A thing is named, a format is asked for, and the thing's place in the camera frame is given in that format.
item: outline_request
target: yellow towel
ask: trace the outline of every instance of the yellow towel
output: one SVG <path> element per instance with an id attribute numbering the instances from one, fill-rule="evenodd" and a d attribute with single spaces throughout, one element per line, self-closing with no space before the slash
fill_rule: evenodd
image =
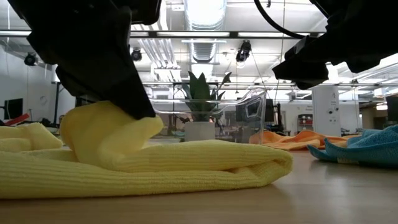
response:
<path id="1" fill-rule="evenodd" d="M 61 125 L 71 150 L 0 152 L 0 198 L 242 189 L 267 185 L 292 169 L 288 152 L 265 146 L 224 141 L 145 146 L 161 128 L 160 118 L 136 121 L 109 102 L 75 108 Z"/>
<path id="2" fill-rule="evenodd" d="M 22 152 L 61 146 L 62 142 L 40 123 L 20 125 L 16 128 L 0 127 L 0 151 Z"/>

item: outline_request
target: desk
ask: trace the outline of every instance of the desk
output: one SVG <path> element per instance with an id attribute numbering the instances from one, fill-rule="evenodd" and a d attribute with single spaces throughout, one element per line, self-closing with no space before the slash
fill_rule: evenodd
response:
<path id="1" fill-rule="evenodd" d="M 398 171 L 318 162 L 260 189 L 144 197 L 0 201 L 0 223 L 397 223 Z"/>

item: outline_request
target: orange towel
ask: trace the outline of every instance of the orange towel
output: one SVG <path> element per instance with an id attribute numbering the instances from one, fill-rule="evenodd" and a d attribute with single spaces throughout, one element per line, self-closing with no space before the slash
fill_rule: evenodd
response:
<path id="1" fill-rule="evenodd" d="M 259 142 L 259 135 L 255 134 L 250 137 L 250 143 Z M 313 131 L 304 130 L 296 136 L 280 136 L 270 131 L 264 131 L 262 135 L 262 144 L 273 147 L 275 149 L 283 150 L 306 150 L 307 145 L 315 146 L 319 149 L 325 148 L 325 138 L 331 143 L 340 147 L 346 147 L 346 142 L 349 138 L 355 136 L 324 136 Z"/>

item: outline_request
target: ceiling beam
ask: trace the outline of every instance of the ceiling beam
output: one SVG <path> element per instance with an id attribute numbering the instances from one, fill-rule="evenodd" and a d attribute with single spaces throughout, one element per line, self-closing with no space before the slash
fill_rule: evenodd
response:
<path id="1" fill-rule="evenodd" d="M 142 82 L 143 85 L 181 85 L 183 82 Z M 209 82 L 209 85 L 219 85 L 221 83 L 217 82 Z M 257 86 L 257 87 L 262 87 L 264 85 L 266 86 L 296 86 L 295 83 L 244 83 L 244 82 L 238 82 L 238 83 L 225 83 L 225 86 Z M 398 83 L 321 83 L 318 86 L 347 86 L 347 87 L 357 87 L 357 86 L 366 86 L 366 87 L 389 87 L 389 86 L 398 86 Z"/>
<path id="2" fill-rule="evenodd" d="M 30 30 L 0 30 L 0 37 L 27 37 Z M 312 31 L 299 31 L 296 32 L 302 35 L 314 33 Z M 323 35 L 323 32 L 316 32 L 318 35 Z M 211 31 L 199 32 L 191 30 L 144 30 L 132 31 L 130 33 L 132 39 L 295 39 L 288 37 L 281 32 L 254 32 L 254 31 Z"/>

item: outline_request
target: microfiber cloth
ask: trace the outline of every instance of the microfiber cloth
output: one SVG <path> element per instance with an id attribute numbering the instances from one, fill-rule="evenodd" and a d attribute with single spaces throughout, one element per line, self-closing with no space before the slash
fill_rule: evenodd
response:
<path id="1" fill-rule="evenodd" d="M 320 160 L 398 167 L 398 126 L 384 130 L 364 130 L 362 136 L 347 140 L 347 147 L 339 147 L 325 140 L 325 151 L 308 146 L 313 156 Z"/>
<path id="2" fill-rule="evenodd" d="M 243 189 L 267 185 L 292 170 L 292 156 L 270 147 L 215 140 L 148 144 L 162 127 L 159 117 L 137 121 L 107 101 L 75 108 L 60 127 L 70 150 L 0 151 L 0 198 Z M 16 130 L 0 133 L 6 139 L 11 131 Z"/>
<path id="3" fill-rule="evenodd" d="M 40 123 L 20 125 L 16 128 L 0 127 L 0 151 L 22 152 L 38 149 L 55 149 L 62 142 Z"/>
<path id="4" fill-rule="evenodd" d="M 310 130 L 303 130 L 296 136 L 281 136 L 271 131 L 264 131 L 262 134 L 262 144 L 264 146 L 287 151 L 307 150 L 307 145 L 314 146 L 318 149 L 324 149 L 325 139 L 333 144 L 345 147 L 347 139 L 352 137 L 354 136 L 325 136 Z M 251 136 L 250 142 L 259 142 L 259 135 L 255 134 Z"/>

